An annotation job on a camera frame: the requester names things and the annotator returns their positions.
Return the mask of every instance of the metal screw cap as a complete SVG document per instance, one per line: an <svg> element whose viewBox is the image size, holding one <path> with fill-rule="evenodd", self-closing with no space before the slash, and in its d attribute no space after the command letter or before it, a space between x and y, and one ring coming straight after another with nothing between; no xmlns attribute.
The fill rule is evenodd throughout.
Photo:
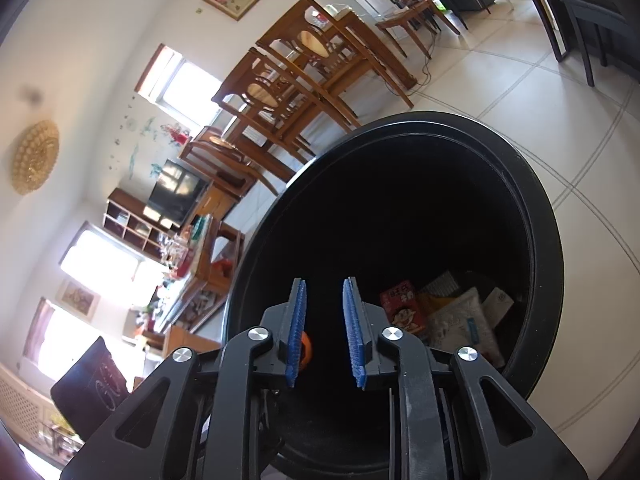
<svg viewBox="0 0 640 480"><path fill-rule="evenodd" d="M402 330L397 326L388 326L382 331L382 337L389 339L389 341L398 341L402 338Z"/></svg>
<svg viewBox="0 0 640 480"><path fill-rule="evenodd" d="M261 326L249 330L249 339L253 339L254 341L263 341L268 337L269 331Z"/></svg>
<svg viewBox="0 0 640 480"><path fill-rule="evenodd" d="M174 358L174 361L176 361L177 363L183 363L193 357L193 352L188 348L178 348L172 354L172 357Z"/></svg>
<svg viewBox="0 0 640 480"><path fill-rule="evenodd" d="M471 346L463 346L458 350L458 357L464 361L475 361L478 359L478 351Z"/></svg>

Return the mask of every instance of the gold ornament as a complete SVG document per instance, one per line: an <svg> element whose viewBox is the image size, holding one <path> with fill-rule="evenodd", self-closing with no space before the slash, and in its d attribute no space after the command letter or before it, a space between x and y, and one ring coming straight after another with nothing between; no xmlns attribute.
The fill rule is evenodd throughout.
<svg viewBox="0 0 640 480"><path fill-rule="evenodd" d="M44 184L58 158L60 132L53 121L34 124L24 136L14 156L12 185L21 195Z"/></svg>

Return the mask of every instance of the wooden shelf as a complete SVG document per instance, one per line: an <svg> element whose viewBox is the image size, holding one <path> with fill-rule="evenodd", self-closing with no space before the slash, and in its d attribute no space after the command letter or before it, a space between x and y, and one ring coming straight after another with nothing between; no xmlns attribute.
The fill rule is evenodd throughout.
<svg viewBox="0 0 640 480"><path fill-rule="evenodd" d="M160 261L160 238L169 230L143 214L145 203L116 188L107 199L103 227L133 250Z"/></svg>

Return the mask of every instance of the tile floor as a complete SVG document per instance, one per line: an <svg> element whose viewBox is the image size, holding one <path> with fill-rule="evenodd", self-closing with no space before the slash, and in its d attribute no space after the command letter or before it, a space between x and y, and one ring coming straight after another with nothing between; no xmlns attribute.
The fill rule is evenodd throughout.
<svg viewBox="0 0 640 480"><path fill-rule="evenodd" d="M580 57L558 64L531 1L513 1L515 10L498 1L491 15L470 14L460 37L443 27L431 81L411 99L414 110L459 113L494 129L548 193L564 251L564 307L530 402L597 478L640 416L640 86L596 61L589 88ZM408 38L401 43L406 66L425 81L424 57ZM375 77L345 101L363 123L407 111ZM342 132L318 118L306 136L321 152ZM250 232L273 200L258 184L227 221Z"/></svg>

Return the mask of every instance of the cable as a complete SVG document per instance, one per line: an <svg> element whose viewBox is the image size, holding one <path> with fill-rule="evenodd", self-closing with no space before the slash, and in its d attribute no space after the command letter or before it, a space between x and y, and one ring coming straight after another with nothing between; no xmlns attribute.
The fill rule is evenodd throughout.
<svg viewBox="0 0 640 480"><path fill-rule="evenodd" d="M433 51L436 46L436 32L434 30L430 30L431 33L431 44L429 46L429 55L433 54ZM407 93L407 97L411 97L412 95L418 93L418 90L427 86L431 82L431 72L429 72L429 59L427 56L424 56L424 66L422 67L422 73L426 76L424 81L418 82L416 86L414 86L414 90L411 93ZM389 90L396 97L400 97L396 92L389 86L386 80L383 78L382 81L385 83L386 89Z"/></svg>

